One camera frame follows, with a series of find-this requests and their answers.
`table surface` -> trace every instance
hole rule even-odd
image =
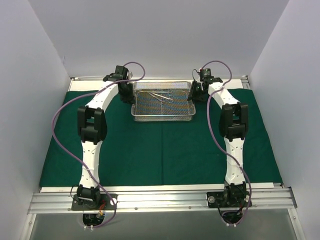
[[[65,102],[100,88],[100,80],[74,80]],[[249,105],[249,132],[243,148],[243,166],[252,183],[281,183],[269,137],[251,90],[242,89],[240,79],[226,85],[239,101]],[[82,158],[77,134],[77,108],[92,97],[82,98],[60,114],[55,132],[62,144]],[[196,103],[196,115],[187,122],[135,122],[131,106],[116,96],[105,111],[108,133],[100,151],[99,178],[103,186],[155,186],[221,184],[226,156],[214,144],[206,118],[206,102]],[[218,142],[220,108],[211,101],[211,121]],[[52,139],[40,180],[41,187],[78,184],[81,165]]]

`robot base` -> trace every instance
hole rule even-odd
[[[233,183],[224,183],[223,191],[213,191],[206,193],[209,208],[244,208],[249,204],[249,192],[247,191],[246,183],[239,185]]]
[[[110,193],[110,195],[113,198],[113,201],[117,204],[118,195],[114,194],[114,193]],[[106,204],[104,205],[104,208],[102,208],[101,210],[114,210],[115,209],[115,206],[113,206],[110,198],[106,194],[101,193],[100,196],[101,196],[101,199],[100,199],[99,204],[94,204],[92,202],[93,205],[88,205],[88,204],[84,204],[83,202],[79,201],[78,196],[75,194],[75,195],[73,195],[71,210],[72,211],[100,210],[100,206],[103,203],[106,203]]]

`white panel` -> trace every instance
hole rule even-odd
[[[68,75],[27,0],[0,7],[0,239],[19,239]]]
[[[72,77],[105,75],[115,64],[138,61],[147,77],[189,79],[192,69],[214,59],[228,63],[235,77],[248,75],[288,0],[30,3]],[[228,77],[224,66],[211,68]]]
[[[290,0],[251,76],[251,87],[306,239],[319,239],[320,1]]]

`metal frame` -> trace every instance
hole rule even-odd
[[[206,193],[221,191],[224,185],[113,186],[106,189],[110,193],[118,194],[117,213],[213,211],[213,214],[216,214],[217,209],[208,208]],[[43,187],[40,193],[34,193],[20,239],[30,238],[37,214],[98,212],[72,211],[70,190],[70,187]],[[280,183],[252,183],[252,207],[249,211],[287,209],[297,239],[305,240],[296,207],[291,188],[284,188]]]
[[[248,80],[248,76],[243,76],[241,78],[241,82],[242,82],[242,86],[244,89],[251,89],[250,88],[250,83],[249,83],[249,80]]]

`black mounting plate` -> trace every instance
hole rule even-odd
[[[118,195],[114,193],[110,193],[111,197],[113,199],[118,200]],[[103,201],[106,202],[104,208],[102,210],[114,210],[115,206],[111,205],[110,198],[108,197],[107,194],[101,192],[101,204]],[[88,210],[99,210],[101,204],[97,205],[96,207],[90,207],[87,206],[86,204],[79,204],[78,203],[79,199],[78,196],[75,194],[73,195],[73,200],[72,200],[72,205],[71,205],[71,210],[72,211],[88,211]]]
[[[214,197],[214,202],[210,203],[208,201],[209,197]],[[210,191],[206,193],[206,199],[208,203],[208,207],[211,209],[217,209],[218,205],[219,208],[240,208],[240,203],[239,202],[228,202],[226,200],[225,194],[223,191]],[[244,203],[243,207],[246,207],[248,205],[248,202],[246,201]]]

